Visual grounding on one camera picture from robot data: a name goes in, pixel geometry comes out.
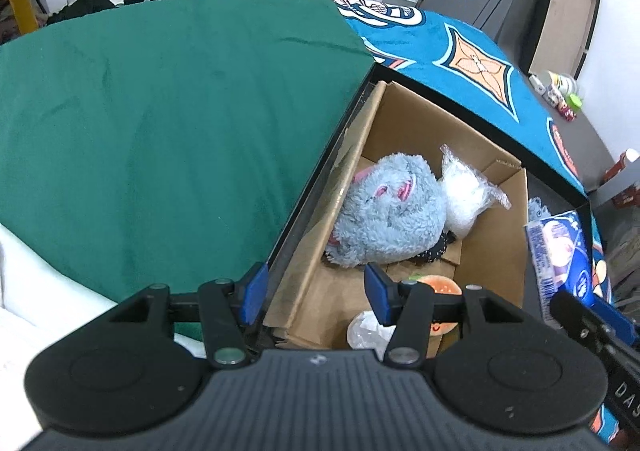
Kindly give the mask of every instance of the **metal screw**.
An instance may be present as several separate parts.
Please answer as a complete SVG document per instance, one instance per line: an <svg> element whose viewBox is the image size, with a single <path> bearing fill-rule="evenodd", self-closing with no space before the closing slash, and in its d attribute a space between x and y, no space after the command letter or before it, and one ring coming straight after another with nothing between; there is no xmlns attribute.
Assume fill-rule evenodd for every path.
<svg viewBox="0 0 640 451"><path fill-rule="evenodd" d="M391 350L389 358L397 365L412 365L420 358L420 354L418 350L401 346Z"/></svg>
<svg viewBox="0 0 640 451"><path fill-rule="evenodd" d="M220 348L213 354L214 360L220 365L236 365L244 361L244 352L240 348Z"/></svg>

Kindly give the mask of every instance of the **cardboard box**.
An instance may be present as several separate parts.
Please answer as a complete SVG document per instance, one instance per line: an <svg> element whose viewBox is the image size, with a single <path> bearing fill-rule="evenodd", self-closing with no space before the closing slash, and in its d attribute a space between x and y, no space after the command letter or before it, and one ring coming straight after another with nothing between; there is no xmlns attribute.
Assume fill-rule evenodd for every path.
<svg viewBox="0 0 640 451"><path fill-rule="evenodd" d="M358 169L395 152L422 155L440 177L442 144L499 184L511 209L497 207L481 214L468 237L452 244L442 261L423 266L403 261L388 265L387 272L398 281L415 272L442 274L460 287L478 283L522 305L527 179L520 162L432 102L396 82L381 81L345 133L324 192L264 319L284 340L281 347L348 347L347 326L370 309L362 268L332 265L324 248L351 179ZM454 340L456 332L445 338ZM430 341L430 354L438 347L436 339Z"/></svg>

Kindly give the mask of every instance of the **green cloth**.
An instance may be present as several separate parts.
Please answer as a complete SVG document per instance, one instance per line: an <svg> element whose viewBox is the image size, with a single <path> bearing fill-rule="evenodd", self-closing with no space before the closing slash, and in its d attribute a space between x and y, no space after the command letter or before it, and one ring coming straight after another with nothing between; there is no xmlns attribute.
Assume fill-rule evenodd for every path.
<svg viewBox="0 0 640 451"><path fill-rule="evenodd" d="M332 0L144 2L5 44L0 223L114 301L239 279L372 64Z"/></svg>

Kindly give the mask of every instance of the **gray stuffed animal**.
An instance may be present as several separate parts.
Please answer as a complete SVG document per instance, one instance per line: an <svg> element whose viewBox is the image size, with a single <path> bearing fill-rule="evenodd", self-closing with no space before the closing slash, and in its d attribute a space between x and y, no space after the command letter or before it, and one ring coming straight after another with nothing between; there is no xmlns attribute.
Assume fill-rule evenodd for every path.
<svg viewBox="0 0 640 451"><path fill-rule="evenodd" d="M343 267L414 257L436 244L446 211L444 193L424 158L388 155L354 177L326 255Z"/></svg>

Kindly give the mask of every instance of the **snack package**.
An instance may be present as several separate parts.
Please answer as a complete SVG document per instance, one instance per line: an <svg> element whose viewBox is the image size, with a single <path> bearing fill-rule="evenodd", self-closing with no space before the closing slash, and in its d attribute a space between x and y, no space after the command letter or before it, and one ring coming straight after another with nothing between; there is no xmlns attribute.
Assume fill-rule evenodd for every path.
<svg viewBox="0 0 640 451"><path fill-rule="evenodd" d="M589 307L594 303L591 261L578 213L569 211L530 222L525 232L538 280L543 320L559 328L549 312L549 302L558 290L568 290Z"/></svg>
<svg viewBox="0 0 640 451"><path fill-rule="evenodd" d="M468 235L476 218L485 209L495 202L510 209L511 203L498 186L456 157L446 144L440 150L444 154L440 183L447 199L445 227L461 240Z"/></svg>

